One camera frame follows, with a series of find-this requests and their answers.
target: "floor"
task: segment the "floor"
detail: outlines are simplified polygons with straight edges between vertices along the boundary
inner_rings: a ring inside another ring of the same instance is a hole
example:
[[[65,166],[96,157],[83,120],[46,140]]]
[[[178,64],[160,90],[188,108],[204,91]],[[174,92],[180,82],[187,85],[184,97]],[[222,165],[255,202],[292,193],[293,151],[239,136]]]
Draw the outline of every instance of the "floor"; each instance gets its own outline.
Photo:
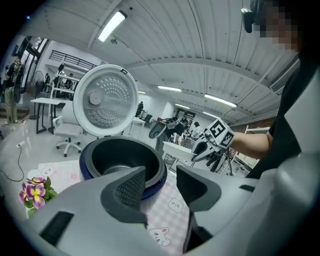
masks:
[[[0,118],[0,130],[4,136],[3,140],[0,139],[0,169],[11,179],[20,180],[22,178],[22,173],[18,166],[20,148],[17,146],[21,142],[25,142],[22,146],[19,161],[25,176],[23,181],[26,180],[27,173],[30,170],[38,168],[38,164],[79,159],[80,154],[75,148],[71,147],[69,149],[67,158],[63,156],[63,147],[56,149],[56,145],[64,141],[62,137],[54,136],[48,131],[36,134],[35,120],[26,118],[25,123],[2,127],[4,123],[5,119]],[[46,127],[50,126],[48,118],[44,118],[44,125]],[[140,125],[135,124],[130,137],[137,138],[139,131]],[[144,127],[140,134],[140,140],[154,148],[156,140],[149,138],[149,131],[149,128]],[[83,135],[80,139],[81,148],[96,140],[95,137],[89,134]],[[194,167],[209,170],[206,166],[206,161],[197,162]],[[23,181],[10,181],[3,173],[0,173],[0,190],[4,192],[7,209],[16,220],[21,221],[26,219],[25,207],[20,203],[18,196],[18,193],[22,190]]]

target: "cartoon print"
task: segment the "cartoon print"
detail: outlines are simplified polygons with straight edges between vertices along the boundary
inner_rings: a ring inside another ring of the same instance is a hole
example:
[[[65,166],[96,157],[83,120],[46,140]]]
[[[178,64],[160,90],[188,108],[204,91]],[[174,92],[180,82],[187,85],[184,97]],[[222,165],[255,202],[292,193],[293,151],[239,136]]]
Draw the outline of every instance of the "cartoon print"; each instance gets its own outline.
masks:
[[[160,229],[153,228],[149,230],[149,234],[156,241],[156,243],[160,246],[168,246],[170,244],[170,239],[166,238],[165,233],[167,233],[169,229],[167,227],[162,227]]]
[[[170,200],[170,202],[168,203],[169,208],[176,212],[176,213],[181,213],[184,207],[184,203],[179,201],[178,199],[172,197],[172,199]]]
[[[56,169],[54,169],[51,165],[46,166],[41,171],[41,175],[43,177],[50,177],[51,178],[52,174],[58,174],[58,171]]]
[[[71,173],[70,178],[73,179],[73,180],[76,180],[77,179],[77,174]]]

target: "ceiling light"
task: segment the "ceiling light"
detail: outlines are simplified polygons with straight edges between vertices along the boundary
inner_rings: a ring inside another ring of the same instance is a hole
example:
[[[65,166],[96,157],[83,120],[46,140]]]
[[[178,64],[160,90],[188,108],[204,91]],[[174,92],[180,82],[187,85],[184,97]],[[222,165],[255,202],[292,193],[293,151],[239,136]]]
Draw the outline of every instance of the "ceiling light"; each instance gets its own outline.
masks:
[[[165,86],[158,86],[158,88],[159,88],[159,89],[170,90],[170,91],[175,91],[175,92],[180,92],[180,93],[181,93],[181,89],[179,89],[179,88],[165,87]]]
[[[208,116],[210,116],[210,117],[213,117],[213,118],[220,118],[220,117],[218,117],[218,116],[215,116],[215,115],[210,114],[210,113],[207,113],[207,112],[203,112],[203,113],[206,114],[206,115],[208,115]]]
[[[122,11],[117,11],[115,15],[109,20],[109,22],[105,25],[104,29],[102,30],[101,34],[99,35],[98,39],[101,42],[104,42],[107,37],[115,30],[115,28],[125,20],[127,17]]]
[[[188,106],[180,105],[180,104],[177,104],[177,103],[175,103],[175,105],[178,106],[178,107],[181,107],[181,108],[185,108],[187,110],[190,109],[190,107],[188,107]]]
[[[224,103],[226,105],[229,105],[233,108],[235,108],[237,105],[232,103],[232,102],[229,102],[229,101],[226,101],[222,98],[218,98],[218,97],[215,97],[215,96],[212,96],[212,95],[209,95],[209,94],[205,94],[204,97],[208,98],[208,99],[211,99],[211,100],[214,100],[214,101],[217,101],[217,102],[221,102],[221,103]]]

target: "black inner pot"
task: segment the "black inner pot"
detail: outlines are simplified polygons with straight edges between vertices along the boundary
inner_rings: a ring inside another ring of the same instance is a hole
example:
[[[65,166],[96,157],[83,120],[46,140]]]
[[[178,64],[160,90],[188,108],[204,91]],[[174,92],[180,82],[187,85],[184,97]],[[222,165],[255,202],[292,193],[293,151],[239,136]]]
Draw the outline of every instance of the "black inner pot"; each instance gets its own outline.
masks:
[[[144,166],[146,188],[156,184],[165,171],[162,158],[152,147],[129,137],[113,136],[92,142],[86,150],[85,164],[95,178]]]

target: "purple flower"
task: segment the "purple flower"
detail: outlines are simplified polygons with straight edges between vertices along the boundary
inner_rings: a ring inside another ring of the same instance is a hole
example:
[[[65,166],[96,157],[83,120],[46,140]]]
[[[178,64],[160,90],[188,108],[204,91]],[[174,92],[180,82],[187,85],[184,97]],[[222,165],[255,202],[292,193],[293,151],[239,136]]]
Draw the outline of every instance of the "purple flower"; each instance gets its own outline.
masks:
[[[38,184],[35,187],[32,185],[26,186],[26,195],[29,199],[32,199],[34,208],[39,209],[45,204],[43,196],[46,190],[43,184]]]
[[[27,183],[32,185],[37,185],[45,182],[46,180],[43,177],[33,177],[32,179],[27,178]]]
[[[22,183],[22,191],[19,192],[19,199],[23,204],[27,200],[27,187],[25,183]]]

